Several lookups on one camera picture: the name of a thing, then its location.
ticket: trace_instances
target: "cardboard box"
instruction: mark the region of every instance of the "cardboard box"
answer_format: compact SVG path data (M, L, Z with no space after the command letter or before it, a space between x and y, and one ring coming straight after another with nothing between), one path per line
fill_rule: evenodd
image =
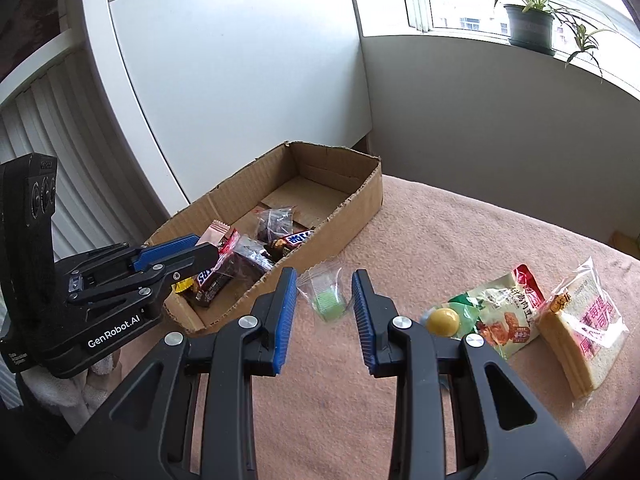
M177 294L171 294L164 306L186 333L216 332L226 322L248 314L258 296L273 291L282 267L293 267L301 274L338 254L381 205L378 158L306 142L281 144L173 216L148 243L201 235L214 219L253 235L257 225L253 211L261 206L295 206L294 222L300 228L315 229L313 235L250 288L242 280L232 280L208 308L192 308Z

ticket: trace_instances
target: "metal screw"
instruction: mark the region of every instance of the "metal screw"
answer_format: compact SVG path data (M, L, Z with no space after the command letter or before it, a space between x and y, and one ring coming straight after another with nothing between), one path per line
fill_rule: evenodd
M484 338L480 334L467 334L465 337L466 344L474 348L480 348L484 344Z
M169 346L179 345L184 337L180 332L169 332L166 336L164 336L164 342Z
M394 326L404 329L404 328L409 328L412 322L408 317L396 316L395 318L393 318L392 323L394 324Z
M238 319L238 325L240 325L242 328L253 328L257 324L258 320L254 316L242 316L240 319Z

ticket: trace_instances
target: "dark green flower pot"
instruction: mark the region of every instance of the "dark green flower pot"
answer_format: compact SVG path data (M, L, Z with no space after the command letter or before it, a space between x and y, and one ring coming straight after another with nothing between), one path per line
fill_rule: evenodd
M524 6L521 5L505 5L504 9L509 16L511 27L509 43L549 56L556 53L551 48L554 24L554 17L551 14L536 9L522 12Z

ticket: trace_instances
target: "yellow ball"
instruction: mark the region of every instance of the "yellow ball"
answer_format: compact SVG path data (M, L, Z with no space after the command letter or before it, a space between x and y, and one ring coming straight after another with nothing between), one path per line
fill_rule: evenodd
M460 316L452 308L439 308L427 318L425 326L434 335L451 337L460 328Z

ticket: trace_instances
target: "pink tablecloth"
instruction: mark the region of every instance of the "pink tablecloth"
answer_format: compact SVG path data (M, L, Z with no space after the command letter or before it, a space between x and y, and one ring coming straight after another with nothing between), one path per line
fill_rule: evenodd
M347 292L351 273L367 269L377 293L418 319L426 307L522 263L547 294L588 256L631 332L605 383L587 405L574 408L562 368L542 338L509 362L589 465L640 393L639 261L556 226L389 176L382 209L338 259ZM167 322L125 347L125 372L170 329ZM394 403L394 380L373 379L363 364L353 316L320 330L299 298L283 373L254 379L260 480L386 478ZM451 471L450 427L446 439Z

